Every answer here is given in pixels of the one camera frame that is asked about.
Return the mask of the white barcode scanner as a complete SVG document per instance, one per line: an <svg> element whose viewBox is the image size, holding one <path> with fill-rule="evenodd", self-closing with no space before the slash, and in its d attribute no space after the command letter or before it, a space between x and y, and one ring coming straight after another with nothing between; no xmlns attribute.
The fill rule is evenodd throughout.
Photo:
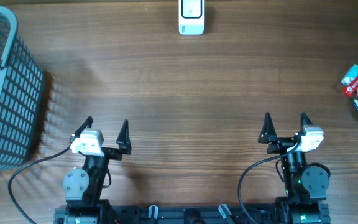
<svg viewBox="0 0 358 224"><path fill-rule="evenodd" d="M178 31L201 35L205 27L205 0L178 0Z"/></svg>

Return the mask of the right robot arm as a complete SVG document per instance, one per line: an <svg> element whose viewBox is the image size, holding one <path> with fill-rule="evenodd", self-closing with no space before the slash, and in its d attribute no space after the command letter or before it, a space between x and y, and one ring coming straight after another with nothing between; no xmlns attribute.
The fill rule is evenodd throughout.
<svg viewBox="0 0 358 224"><path fill-rule="evenodd" d="M306 113L301 114L300 125L300 131L293 137L279 137L270 113L265 114L258 142L268 144L268 154L280 156L286 190L286 196L275 199L271 222L330 223L328 205L323 203L327 198L330 170L320 163L306 161L306 153L322 143L324 131L314 125Z"/></svg>

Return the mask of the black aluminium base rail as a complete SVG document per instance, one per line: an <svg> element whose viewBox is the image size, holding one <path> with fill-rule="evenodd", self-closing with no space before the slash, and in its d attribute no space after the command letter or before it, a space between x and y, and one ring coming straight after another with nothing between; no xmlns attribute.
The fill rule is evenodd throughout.
<svg viewBox="0 0 358 224"><path fill-rule="evenodd" d="M270 204L248 204L247 212L257 223L322 223L330 224L331 217L326 204L290 205L280 208ZM106 213L94 208L90 211L58 208L54 223L250 223L240 207L149 207L115 206Z"/></svg>

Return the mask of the teal white small box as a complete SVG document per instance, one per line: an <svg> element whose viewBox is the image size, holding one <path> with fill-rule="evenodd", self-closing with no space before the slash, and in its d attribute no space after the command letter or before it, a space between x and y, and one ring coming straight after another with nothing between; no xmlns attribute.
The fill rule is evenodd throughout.
<svg viewBox="0 0 358 224"><path fill-rule="evenodd" d="M341 83L343 85L350 84L358 76L358 65L354 64L342 78Z"/></svg>

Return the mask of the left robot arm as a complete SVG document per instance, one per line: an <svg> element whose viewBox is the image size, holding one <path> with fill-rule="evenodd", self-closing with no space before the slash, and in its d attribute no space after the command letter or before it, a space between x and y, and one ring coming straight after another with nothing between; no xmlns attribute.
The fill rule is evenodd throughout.
<svg viewBox="0 0 358 224"><path fill-rule="evenodd" d="M85 122L71 135L70 149L85 157L80 169L72 169L63 178L66 207L55 212L55 223L120 223L121 219L109 200L101 199L106 177L110 177L109 161L120 161L132 151L129 122L125 120L116 139L117 148L104 147L103 134L92 128L93 118Z"/></svg>

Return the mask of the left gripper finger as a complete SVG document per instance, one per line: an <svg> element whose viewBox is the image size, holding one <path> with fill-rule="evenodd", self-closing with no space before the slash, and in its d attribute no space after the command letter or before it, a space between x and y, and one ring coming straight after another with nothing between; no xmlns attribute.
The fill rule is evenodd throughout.
<svg viewBox="0 0 358 224"><path fill-rule="evenodd" d="M122 154L130 155L132 151L131 140L129 136L129 122L126 119L122 125L120 133L117 137L116 144Z"/></svg>
<svg viewBox="0 0 358 224"><path fill-rule="evenodd" d="M87 117L84 123L71 135L70 143L73 143L74 140L78 138L82 133L82 131L84 131L86 128L91 128L92 123L93 123L93 118L91 116Z"/></svg>

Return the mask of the grey plastic shopping basket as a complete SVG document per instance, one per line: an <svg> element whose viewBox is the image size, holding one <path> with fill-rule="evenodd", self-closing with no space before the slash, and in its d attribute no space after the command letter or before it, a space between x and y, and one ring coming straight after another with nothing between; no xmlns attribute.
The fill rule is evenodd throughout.
<svg viewBox="0 0 358 224"><path fill-rule="evenodd" d="M16 15L0 6L0 170L28 161L44 86L43 71L18 33Z"/></svg>

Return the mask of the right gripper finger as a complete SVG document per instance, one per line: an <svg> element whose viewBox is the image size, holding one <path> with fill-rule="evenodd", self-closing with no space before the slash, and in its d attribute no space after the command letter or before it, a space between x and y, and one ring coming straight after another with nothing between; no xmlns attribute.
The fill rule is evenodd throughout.
<svg viewBox="0 0 358 224"><path fill-rule="evenodd" d="M275 132L271 115L269 112L266 112L264 124L258 138L258 143L269 144L273 142L277 142L277 134Z"/></svg>
<svg viewBox="0 0 358 224"><path fill-rule="evenodd" d="M313 125L313 123L311 122L307 114L305 112L302 112L300 115L300 126L301 128L303 128L304 126L307 125Z"/></svg>

